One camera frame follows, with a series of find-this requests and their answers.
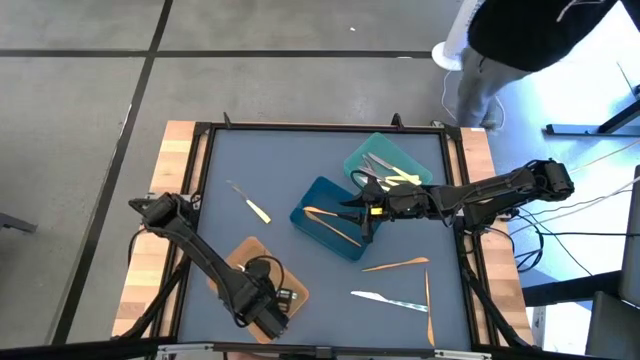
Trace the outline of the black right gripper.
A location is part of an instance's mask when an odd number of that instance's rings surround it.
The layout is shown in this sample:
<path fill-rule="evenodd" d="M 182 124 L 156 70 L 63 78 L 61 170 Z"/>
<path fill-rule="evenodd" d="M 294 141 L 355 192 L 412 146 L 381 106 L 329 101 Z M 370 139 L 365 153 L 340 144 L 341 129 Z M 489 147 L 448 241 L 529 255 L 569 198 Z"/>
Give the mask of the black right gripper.
<path fill-rule="evenodd" d="M 372 177 L 362 187 L 361 195 L 340 204 L 364 208 L 364 213 L 341 212 L 336 216 L 350 222 L 361 222 L 362 239 L 367 244 L 373 242 L 374 227 L 382 222 L 433 216 L 433 199 L 426 186 L 404 183 L 385 191 Z"/>

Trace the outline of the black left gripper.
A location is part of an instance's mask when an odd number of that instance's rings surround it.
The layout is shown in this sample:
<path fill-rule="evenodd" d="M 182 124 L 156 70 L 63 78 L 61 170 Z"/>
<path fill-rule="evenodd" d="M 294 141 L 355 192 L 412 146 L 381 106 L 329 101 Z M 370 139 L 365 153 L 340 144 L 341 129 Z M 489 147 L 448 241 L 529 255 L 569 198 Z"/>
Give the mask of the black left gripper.
<path fill-rule="evenodd" d="M 278 304 L 276 289 L 262 282 L 248 281 L 240 287 L 234 295 L 234 311 L 269 339 L 280 337 L 289 322 Z"/>

